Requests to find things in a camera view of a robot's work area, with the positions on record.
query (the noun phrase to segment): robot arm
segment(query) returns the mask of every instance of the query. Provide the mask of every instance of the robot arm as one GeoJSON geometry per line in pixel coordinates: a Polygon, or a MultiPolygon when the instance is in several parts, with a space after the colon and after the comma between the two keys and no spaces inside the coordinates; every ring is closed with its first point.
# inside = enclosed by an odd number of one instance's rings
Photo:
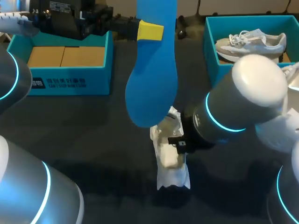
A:
{"type": "Polygon", "coordinates": [[[67,0],[52,2],[32,0],[30,12],[0,14],[0,31],[10,34],[34,36],[39,31],[76,40],[83,40],[89,35],[103,36],[115,31],[129,40],[160,41],[163,26],[144,22],[133,17],[113,16],[114,9],[90,0],[67,0]]]}
{"type": "Polygon", "coordinates": [[[169,138],[169,142],[177,145],[180,154],[227,142],[246,128],[280,116],[287,90],[285,74],[274,62],[245,56],[201,104],[182,112],[183,139],[169,138]]]}

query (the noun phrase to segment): black device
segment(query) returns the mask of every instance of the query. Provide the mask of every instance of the black device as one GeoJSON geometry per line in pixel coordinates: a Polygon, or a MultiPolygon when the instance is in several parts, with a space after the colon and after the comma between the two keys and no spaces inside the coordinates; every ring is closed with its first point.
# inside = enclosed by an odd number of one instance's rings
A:
{"type": "Polygon", "coordinates": [[[111,30],[137,40],[140,20],[113,13],[113,7],[95,4],[95,0],[31,0],[30,12],[24,15],[47,34],[83,40],[111,30]]]}

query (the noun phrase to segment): blue shoe insole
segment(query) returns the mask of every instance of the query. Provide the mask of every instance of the blue shoe insole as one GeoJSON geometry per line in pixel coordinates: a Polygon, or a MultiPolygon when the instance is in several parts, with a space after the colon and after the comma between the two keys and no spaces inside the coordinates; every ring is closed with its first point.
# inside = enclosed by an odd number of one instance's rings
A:
{"type": "Polygon", "coordinates": [[[137,18],[164,26],[162,41],[138,41],[138,55],[126,88],[127,111],[139,127],[167,116],[178,90],[174,53],[177,0],[138,0],[137,18]]]}

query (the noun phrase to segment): dark table surface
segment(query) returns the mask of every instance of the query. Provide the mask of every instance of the dark table surface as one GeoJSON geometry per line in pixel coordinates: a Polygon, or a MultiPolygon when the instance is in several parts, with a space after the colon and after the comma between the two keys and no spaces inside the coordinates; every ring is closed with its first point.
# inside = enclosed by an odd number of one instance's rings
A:
{"type": "MultiPolygon", "coordinates": [[[[84,224],[269,224],[266,196],[285,155],[252,130],[189,155],[191,191],[157,192],[149,129],[134,126],[125,106],[135,59],[135,43],[116,43],[110,96],[27,97],[0,117],[0,133],[78,184],[84,224]]],[[[211,86],[201,41],[176,42],[176,60],[180,111],[211,86]]]]}

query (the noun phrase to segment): teal box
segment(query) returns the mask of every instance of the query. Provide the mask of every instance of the teal box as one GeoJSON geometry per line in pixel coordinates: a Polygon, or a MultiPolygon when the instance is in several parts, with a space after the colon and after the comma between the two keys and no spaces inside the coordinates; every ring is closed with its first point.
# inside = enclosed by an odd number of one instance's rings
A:
{"type": "Polygon", "coordinates": [[[299,61],[299,23],[292,15],[262,16],[223,16],[207,17],[204,32],[204,55],[207,71],[212,86],[215,86],[226,75],[233,64],[220,64],[214,43],[230,34],[239,34],[243,30],[261,29],[269,35],[286,34],[286,53],[292,63],[279,63],[279,67],[299,61]]]}
{"type": "Polygon", "coordinates": [[[41,32],[33,38],[15,35],[7,50],[27,63],[34,46],[105,47],[105,57],[100,67],[30,68],[35,81],[30,96],[109,95],[114,51],[111,32],[82,41],[41,32]]]}

